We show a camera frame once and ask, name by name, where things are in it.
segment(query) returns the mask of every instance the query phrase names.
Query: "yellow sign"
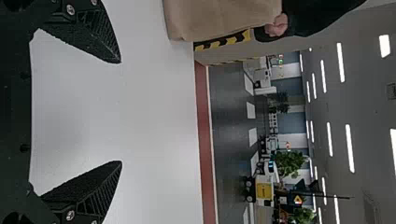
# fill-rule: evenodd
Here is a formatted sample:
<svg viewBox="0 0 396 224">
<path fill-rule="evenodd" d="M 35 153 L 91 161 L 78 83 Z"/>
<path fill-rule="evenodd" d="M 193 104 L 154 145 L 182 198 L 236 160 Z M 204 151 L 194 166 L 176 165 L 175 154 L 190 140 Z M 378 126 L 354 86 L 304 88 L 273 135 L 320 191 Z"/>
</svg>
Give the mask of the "yellow sign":
<svg viewBox="0 0 396 224">
<path fill-rule="evenodd" d="M 303 199 L 301 199 L 301 197 L 297 195 L 294 198 L 294 202 L 297 203 L 297 204 L 302 204 L 303 203 Z"/>
<path fill-rule="evenodd" d="M 256 184 L 257 198 L 272 200 L 272 186 L 271 184 Z"/>
</svg>

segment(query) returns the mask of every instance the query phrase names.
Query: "potted plant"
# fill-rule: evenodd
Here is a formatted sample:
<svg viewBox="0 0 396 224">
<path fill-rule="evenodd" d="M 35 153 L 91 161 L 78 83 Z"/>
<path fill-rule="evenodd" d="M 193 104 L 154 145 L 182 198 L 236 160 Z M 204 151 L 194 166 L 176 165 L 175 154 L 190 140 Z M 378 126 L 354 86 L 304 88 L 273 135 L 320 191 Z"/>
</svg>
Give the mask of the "potted plant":
<svg viewBox="0 0 396 224">
<path fill-rule="evenodd" d="M 296 208 L 294 214 L 288 218 L 288 223 L 310 224 L 315 219 L 316 214 L 309 208 Z"/>
<path fill-rule="evenodd" d="M 302 152 L 277 152 L 275 161 L 279 176 L 284 178 L 291 175 L 291 178 L 298 177 L 298 170 L 305 162 L 305 157 Z"/>
</svg>

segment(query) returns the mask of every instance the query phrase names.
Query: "ceiling light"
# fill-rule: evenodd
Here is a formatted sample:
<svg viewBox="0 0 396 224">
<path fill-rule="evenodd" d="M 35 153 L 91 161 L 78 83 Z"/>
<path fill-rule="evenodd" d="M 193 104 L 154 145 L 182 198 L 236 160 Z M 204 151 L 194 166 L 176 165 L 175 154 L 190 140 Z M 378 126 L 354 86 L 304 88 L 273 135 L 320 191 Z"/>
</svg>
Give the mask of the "ceiling light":
<svg viewBox="0 0 396 224">
<path fill-rule="evenodd" d="M 317 99 L 317 82 L 315 81 L 315 73 L 312 74 L 312 87 L 314 88 L 314 98 Z"/>
<path fill-rule="evenodd" d="M 314 203 L 314 213 L 317 212 L 317 197 L 315 196 L 315 194 L 312 194 L 312 201 Z"/>
<path fill-rule="evenodd" d="M 306 95 L 308 96 L 308 103 L 311 103 L 311 91 L 309 90 L 309 81 L 306 81 Z"/>
<path fill-rule="evenodd" d="M 346 125 L 346 146 L 347 146 L 347 155 L 349 159 L 349 170 L 351 173 L 355 174 L 355 162 L 353 159 L 353 148 L 352 148 L 352 136 L 350 133 L 350 125 Z"/>
<path fill-rule="evenodd" d="M 336 224 L 340 224 L 340 210 L 339 210 L 339 207 L 338 207 L 337 195 L 334 195 L 334 209 L 335 209 L 335 221 L 336 221 Z"/>
<path fill-rule="evenodd" d="M 315 136 L 314 136 L 314 122 L 311 120 L 311 141 L 315 143 Z"/>
<path fill-rule="evenodd" d="M 327 139 L 329 140 L 329 154 L 332 157 L 332 127 L 330 122 L 327 122 Z"/>
<path fill-rule="evenodd" d="M 306 121 L 306 138 L 309 139 L 309 124 L 308 124 L 308 120 Z"/>
<path fill-rule="evenodd" d="M 338 54 L 338 64 L 340 67 L 340 80 L 341 82 L 345 82 L 346 75 L 344 71 L 343 46 L 341 45 L 341 43 L 337 43 L 337 54 Z"/>
<path fill-rule="evenodd" d="M 322 189 L 323 189 L 323 203 L 327 205 L 327 198 L 326 198 L 326 180 L 322 177 Z"/>
<path fill-rule="evenodd" d="M 318 180 L 318 167 L 315 166 L 315 179 Z"/>
<path fill-rule="evenodd" d="M 311 178 L 314 178 L 314 167 L 313 167 L 311 158 L 309 158 L 309 166 L 310 166 L 309 168 L 310 168 L 310 171 L 311 171 Z"/>
<path fill-rule="evenodd" d="M 303 54 L 300 53 L 300 66 L 301 66 L 301 72 L 304 71 L 304 65 L 303 65 Z"/>
<path fill-rule="evenodd" d="M 323 83 L 323 92 L 327 92 L 327 86 L 326 86 L 326 72 L 324 71 L 324 61 L 320 61 L 320 68 L 322 72 L 322 83 Z"/>
<path fill-rule="evenodd" d="M 392 141 L 393 161 L 395 164 L 395 174 L 396 174 L 396 129 L 390 129 L 390 139 Z"/>
<path fill-rule="evenodd" d="M 320 207 L 318 208 L 318 218 L 319 218 L 319 224 L 323 224 Z"/>
<path fill-rule="evenodd" d="M 379 37 L 379 47 L 381 49 L 381 57 L 385 58 L 390 55 L 389 35 L 381 35 Z"/>
</svg>

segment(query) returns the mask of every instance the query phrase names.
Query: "ceiling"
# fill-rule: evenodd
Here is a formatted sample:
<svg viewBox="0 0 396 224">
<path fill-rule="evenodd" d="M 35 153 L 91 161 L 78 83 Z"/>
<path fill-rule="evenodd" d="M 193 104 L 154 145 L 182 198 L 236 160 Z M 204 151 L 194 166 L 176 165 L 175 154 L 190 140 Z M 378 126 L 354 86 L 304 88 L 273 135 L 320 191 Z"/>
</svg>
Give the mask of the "ceiling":
<svg viewBox="0 0 396 224">
<path fill-rule="evenodd" d="M 329 44 L 304 50 L 304 89 L 315 74 L 318 99 L 306 105 L 313 120 L 315 143 L 310 144 L 319 179 L 327 179 L 328 194 L 355 197 L 340 201 L 341 223 L 368 223 L 379 214 L 381 223 L 394 223 L 396 175 L 389 130 L 396 129 L 396 101 L 387 96 L 387 85 L 396 82 L 394 54 L 381 58 L 378 36 L 367 35 L 343 43 L 346 82 L 341 83 L 337 47 Z M 390 34 L 396 50 L 396 35 Z M 320 60 L 324 60 L 327 93 L 323 92 Z M 327 122 L 332 127 L 333 157 L 330 157 Z M 356 173 L 349 171 L 346 124 L 351 137 Z M 327 206 L 318 200 L 323 223 L 336 223 L 333 200 Z"/>
</svg>

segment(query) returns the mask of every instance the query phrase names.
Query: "person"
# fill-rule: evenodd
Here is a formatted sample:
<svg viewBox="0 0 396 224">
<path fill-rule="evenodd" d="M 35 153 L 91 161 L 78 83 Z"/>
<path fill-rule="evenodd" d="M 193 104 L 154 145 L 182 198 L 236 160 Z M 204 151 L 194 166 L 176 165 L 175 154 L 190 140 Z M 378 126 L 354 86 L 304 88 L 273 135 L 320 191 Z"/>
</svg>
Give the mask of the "person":
<svg viewBox="0 0 396 224">
<path fill-rule="evenodd" d="M 339 20 L 366 0 L 283 0 L 274 23 L 254 28 L 256 40 L 276 41 L 286 36 L 308 37 Z"/>
</svg>

